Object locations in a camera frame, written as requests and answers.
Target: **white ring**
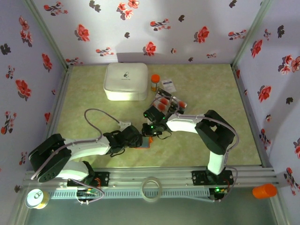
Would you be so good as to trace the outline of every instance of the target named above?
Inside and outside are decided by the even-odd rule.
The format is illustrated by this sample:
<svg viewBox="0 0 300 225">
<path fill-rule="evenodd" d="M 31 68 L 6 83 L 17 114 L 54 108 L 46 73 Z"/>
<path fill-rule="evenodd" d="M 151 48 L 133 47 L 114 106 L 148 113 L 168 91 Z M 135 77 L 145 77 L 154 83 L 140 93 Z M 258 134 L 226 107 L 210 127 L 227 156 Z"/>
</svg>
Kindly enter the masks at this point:
<svg viewBox="0 0 300 225">
<path fill-rule="evenodd" d="M 153 197 L 153 198 L 148 198 L 146 197 L 145 193 L 144 193 L 144 187 L 146 186 L 147 183 L 149 182 L 154 182 L 156 183 L 156 185 L 158 186 L 158 194 L 157 196 Z M 161 186 L 161 183 L 160 181 L 155 178 L 155 177 L 148 177 L 146 178 L 143 182 L 142 182 L 142 186 L 141 186 L 141 195 L 142 195 L 142 198 L 145 199 L 146 201 L 150 202 L 150 203 L 153 203 L 153 202 L 156 202 L 160 197 L 161 197 L 161 194 L 163 192 L 163 189 L 162 189 L 162 186 Z"/>
</svg>

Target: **floral wallpaper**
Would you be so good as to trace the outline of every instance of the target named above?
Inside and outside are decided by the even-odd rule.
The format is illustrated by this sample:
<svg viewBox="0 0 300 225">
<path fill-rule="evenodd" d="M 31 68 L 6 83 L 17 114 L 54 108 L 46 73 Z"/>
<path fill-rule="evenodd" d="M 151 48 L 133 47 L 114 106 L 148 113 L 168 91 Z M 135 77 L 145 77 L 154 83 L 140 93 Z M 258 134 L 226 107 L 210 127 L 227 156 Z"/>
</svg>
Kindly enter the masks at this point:
<svg viewBox="0 0 300 225">
<path fill-rule="evenodd" d="M 67 64 L 231 63 L 262 0 L 33 2 Z"/>
<path fill-rule="evenodd" d="M 31 169 L 28 154 L 42 142 L 51 119 L 63 67 L 22 0 L 1 2 L 0 14 L 0 224 L 5 225 Z"/>
<path fill-rule="evenodd" d="M 259 138 L 280 181 L 291 217 L 300 224 L 300 9 L 275 0 L 237 66 Z"/>
</svg>

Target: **white robotic arm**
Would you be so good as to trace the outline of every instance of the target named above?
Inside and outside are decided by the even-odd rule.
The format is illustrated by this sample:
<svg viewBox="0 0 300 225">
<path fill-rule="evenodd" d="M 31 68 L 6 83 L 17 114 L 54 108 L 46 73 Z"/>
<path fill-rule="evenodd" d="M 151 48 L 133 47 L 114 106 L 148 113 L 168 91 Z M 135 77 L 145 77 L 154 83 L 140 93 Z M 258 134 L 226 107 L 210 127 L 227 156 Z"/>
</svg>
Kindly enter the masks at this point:
<svg viewBox="0 0 300 225">
<path fill-rule="evenodd" d="M 164 115 L 151 106 L 144 113 L 144 117 L 152 123 L 143 124 L 142 134 L 130 123 L 122 123 L 120 130 L 105 133 L 101 139 L 71 140 L 63 139 L 59 134 L 52 135 L 29 154 L 29 160 L 36 172 L 33 177 L 37 176 L 39 182 L 46 182 L 54 177 L 86 180 L 93 175 L 91 166 L 88 162 L 74 162 L 74 159 L 91 155 L 113 156 L 126 147 L 140 147 L 142 136 L 159 136 L 164 131 L 198 134 L 210 150 L 207 173 L 210 177 L 222 173 L 228 153 L 226 149 L 235 134 L 231 131 L 233 128 L 215 111 L 209 110 L 198 116 L 176 113 Z"/>
</svg>

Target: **white box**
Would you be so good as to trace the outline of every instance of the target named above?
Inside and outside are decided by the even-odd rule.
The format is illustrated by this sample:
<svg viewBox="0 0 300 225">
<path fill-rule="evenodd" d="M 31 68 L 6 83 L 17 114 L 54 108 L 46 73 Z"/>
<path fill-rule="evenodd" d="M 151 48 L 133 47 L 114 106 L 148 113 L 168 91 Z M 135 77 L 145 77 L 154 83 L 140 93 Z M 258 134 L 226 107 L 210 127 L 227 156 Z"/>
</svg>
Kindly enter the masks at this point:
<svg viewBox="0 0 300 225">
<path fill-rule="evenodd" d="M 148 95 L 148 68 L 144 63 L 111 63 L 103 89 L 111 101 L 141 101 Z"/>
</svg>

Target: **table surface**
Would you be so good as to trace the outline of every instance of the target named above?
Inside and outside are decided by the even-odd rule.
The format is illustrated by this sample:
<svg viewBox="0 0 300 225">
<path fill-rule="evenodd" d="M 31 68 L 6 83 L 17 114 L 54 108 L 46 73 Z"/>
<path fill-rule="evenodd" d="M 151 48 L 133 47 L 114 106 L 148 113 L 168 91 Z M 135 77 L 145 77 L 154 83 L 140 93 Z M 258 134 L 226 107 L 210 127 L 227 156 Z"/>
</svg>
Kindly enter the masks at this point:
<svg viewBox="0 0 300 225">
<path fill-rule="evenodd" d="M 229 165 L 260 165 L 249 123 L 229 64 L 147 65 L 149 80 L 159 74 L 161 80 L 171 78 L 179 99 L 187 102 L 185 114 L 198 115 L 209 109 L 219 113 L 239 134 L 240 143 L 228 157 Z M 70 75 L 57 133 L 64 138 L 91 138 L 99 133 L 85 121 L 88 108 L 106 111 L 120 121 L 131 121 L 139 130 L 145 123 L 143 112 L 155 93 L 150 90 L 144 101 L 110 101 L 103 90 L 106 66 L 74 67 Z M 118 129 L 115 121 L 101 112 L 88 112 L 89 120 L 102 132 Z M 207 165 L 209 150 L 198 134 L 173 132 L 165 140 L 154 138 L 149 149 L 126 149 L 116 157 L 81 158 L 94 168 L 136 166 Z"/>
</svg>

